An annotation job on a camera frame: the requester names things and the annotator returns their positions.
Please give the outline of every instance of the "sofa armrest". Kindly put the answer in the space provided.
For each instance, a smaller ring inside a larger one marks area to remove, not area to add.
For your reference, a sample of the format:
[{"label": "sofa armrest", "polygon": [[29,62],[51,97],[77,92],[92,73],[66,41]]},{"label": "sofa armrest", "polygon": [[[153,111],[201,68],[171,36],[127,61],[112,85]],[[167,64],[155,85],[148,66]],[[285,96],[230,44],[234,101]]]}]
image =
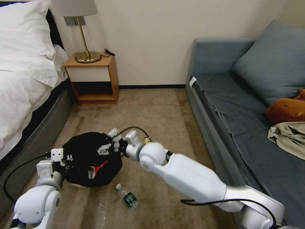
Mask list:
[{"label": "sofa armrest", "polygon": [[202,73],[230,72],[236,61],[253,45],[250,38],[196,38],[188,71]]}]

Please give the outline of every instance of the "wooden nightstand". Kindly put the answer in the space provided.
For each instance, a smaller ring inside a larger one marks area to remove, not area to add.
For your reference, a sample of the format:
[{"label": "wooden nightstand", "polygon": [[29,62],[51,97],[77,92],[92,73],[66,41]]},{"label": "wooden nightstand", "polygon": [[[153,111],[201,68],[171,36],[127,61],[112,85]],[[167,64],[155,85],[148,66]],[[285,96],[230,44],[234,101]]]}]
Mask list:
[{"label": "wooden nightstand", "polygon": [[102,57],[94,63],[78,63],[73,55],[64,63],[64,68],[78,104],[117,103],[119,80],[114,56]]}]

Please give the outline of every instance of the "bottle cap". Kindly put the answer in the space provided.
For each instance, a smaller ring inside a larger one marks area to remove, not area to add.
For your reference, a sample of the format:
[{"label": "bottle cap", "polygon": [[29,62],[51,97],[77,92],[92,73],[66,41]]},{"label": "bottle cap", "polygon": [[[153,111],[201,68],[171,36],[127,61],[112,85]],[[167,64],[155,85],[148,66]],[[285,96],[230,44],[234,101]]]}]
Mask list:
[{"label": "bottle cap", "polygon": [[115,186],[115,188],[116,188],[117,190],[120,190],[120,189],[121,189],[121,187],[122,187],[122,185],[121,185],[121,184],[117,184],[117,186]]}]

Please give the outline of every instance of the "lamp shade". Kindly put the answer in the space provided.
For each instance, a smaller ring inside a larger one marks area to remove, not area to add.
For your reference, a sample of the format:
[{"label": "lamp shade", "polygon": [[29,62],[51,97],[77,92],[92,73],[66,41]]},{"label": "lamp shade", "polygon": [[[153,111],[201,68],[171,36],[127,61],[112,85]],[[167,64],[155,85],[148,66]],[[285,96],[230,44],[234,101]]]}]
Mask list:
[{"label": "lamp shade", "polygon": [[98,13],[94,0],[51,0],[54,15],[88,16]]}]

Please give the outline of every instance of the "black cable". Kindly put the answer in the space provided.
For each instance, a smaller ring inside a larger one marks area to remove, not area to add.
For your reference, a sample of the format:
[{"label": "black cable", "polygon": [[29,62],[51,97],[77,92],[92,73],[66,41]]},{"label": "black cable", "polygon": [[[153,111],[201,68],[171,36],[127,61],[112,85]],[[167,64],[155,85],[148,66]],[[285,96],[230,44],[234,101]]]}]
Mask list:
[{"label": "black cable", "polygon": [[6,187],[6,186],[7,186],[7,182],[9,181],[9,178],[14,174],[14,172],[16,172],[16,171],[17,171],[18,169],[20,169],[22,166],[24,166],[24,165],[26,165],[26,164],[28,164],[28,163],[34,161],[34,160],[37,160],[37,159],[42,158],[42,157],[47,157],[47,156],[50,156],[50,154],[49,154],[49,153],[46,153],[46,154],[44,154],[44,155],[41,155],[41,156],[39,156],[39,157],[36,157],[36,158],[34,158],[34,159],[32,159],[32,160],[29,160],[29,161],[27,161],[27,162],[21,164],[20,166],[18,166],[17,168],[15,168],[15,169],[6,177],[6,179],[5,179],[4,183],[3,183],[3,192],[5,193],[5,195],[8,197],[8,199],[9,199],[10,201],[12,201],[13,203],[16,203],[16,200],[15,200],[15,199],[9,194],[9,192],[7,191],[7,187]]},{"label": "black cable", "polygon": [[115,56],[115,54],[114,53],[112,53],[112,52],[110,52],[108,49],[104,49],[105,50],[105,52],[107,53],[107,54],[109,54],[109,56],[104,56],[104,55],[102,55],[103,57],[110,57],[110,56]]},{"label": "black cable", "polygon": [[122,134],[123,132],[125,132],[126,130],[129,130],[129,129],[138,129],[138,130],[141,130],[141,131],[146,135],[146,137],[148,137],[148,139],[152,142],[152,140],[150,139],[150,137],[149,137],[149,135],[146,133],[146,131],[143,130],[142,128],[136,127],[136,126],[127,127],[126,129],[122,130],[122,131],[119,132],[117,135],[115,135],[113,138],[119,136],[120,134]]},{"label": "black cable", "polygon": [[212,205],[212,204],[219,204],[219,203],[224,203],[224,202],[231,202],[231,201],[247,201],[247,202],[252,202],[255,203],[261,207],[263,207],[272,217],[273,223],[272,226],[269,229],[277,229],[281,226],[276,225],[276,218],[274,216],[274,214],[264,205],[262,205],[259,202],[256,202],[254,200],[250,200],[250,199],[226,199],[226,200],[218,200],[218,201],[211,201],[211,202],[205,202],[205,203],[191,203],[194,202],[195,200],[192,199],[182,199],[180,200],[181,203],[186,204],[186,205],[190,205],[190,206],[205,206],[205,205]]}]

